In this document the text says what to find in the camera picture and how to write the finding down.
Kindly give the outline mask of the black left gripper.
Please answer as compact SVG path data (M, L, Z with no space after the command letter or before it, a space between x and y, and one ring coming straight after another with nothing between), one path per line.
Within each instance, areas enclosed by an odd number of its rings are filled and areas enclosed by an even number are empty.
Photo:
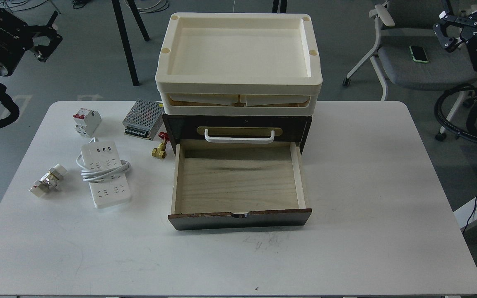
M8 12L0 11L0 76L10 76L19 64L25 51L29 50L40 62L47 62L55 49L63 41L57 33L54 22L59 13L54 11L46 25L32 25L32 37L27 35L27 24ZM32 40L45 37L47 45L35 45Z

